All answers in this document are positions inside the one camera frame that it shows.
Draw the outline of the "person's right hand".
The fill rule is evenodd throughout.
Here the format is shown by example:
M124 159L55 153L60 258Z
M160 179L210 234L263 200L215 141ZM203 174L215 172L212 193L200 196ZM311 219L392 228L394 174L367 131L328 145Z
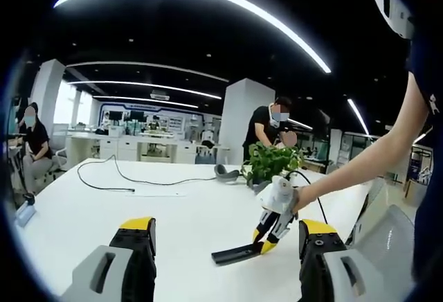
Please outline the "person's right hand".
M322 195L322 191L320 184L315 182L308 186L295 188L295 194L297 202L292 209L293 213L297 213L300 209L316 201Z

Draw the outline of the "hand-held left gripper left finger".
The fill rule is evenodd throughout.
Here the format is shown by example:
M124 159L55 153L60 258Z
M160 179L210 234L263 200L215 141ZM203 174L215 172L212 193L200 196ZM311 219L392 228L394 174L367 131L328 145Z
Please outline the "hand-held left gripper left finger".
M153 301L156 220L130 219L108 245L94 249L72 273L62 301Z

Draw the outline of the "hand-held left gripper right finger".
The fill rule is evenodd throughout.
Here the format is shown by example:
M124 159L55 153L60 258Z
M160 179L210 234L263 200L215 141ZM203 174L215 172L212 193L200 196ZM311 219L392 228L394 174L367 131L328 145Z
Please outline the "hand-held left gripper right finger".
M390 221L347 247L328 224L299 221L301 301L403 301L408 243Z

